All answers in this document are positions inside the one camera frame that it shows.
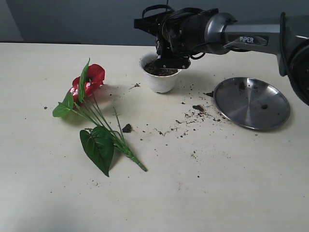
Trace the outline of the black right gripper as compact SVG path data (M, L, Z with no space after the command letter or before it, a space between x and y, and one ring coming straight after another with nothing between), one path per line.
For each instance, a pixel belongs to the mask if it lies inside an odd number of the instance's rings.
M156 53L159 55L154 63L160 69L188 69L191 65L190 58L193 55L191 49L185 47L183 23L185 23L192 14L163 14L160 23L160 31L156 37Z

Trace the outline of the robot arm right grey black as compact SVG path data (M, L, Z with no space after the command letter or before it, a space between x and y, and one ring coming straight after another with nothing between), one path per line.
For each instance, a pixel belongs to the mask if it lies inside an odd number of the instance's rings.
M187 69L205 54L230 51L260 52L277 57L279 73L293 91L309 101L309 18L306 15L237 21L217 9L184 8L158 21L158 59L161 69Z

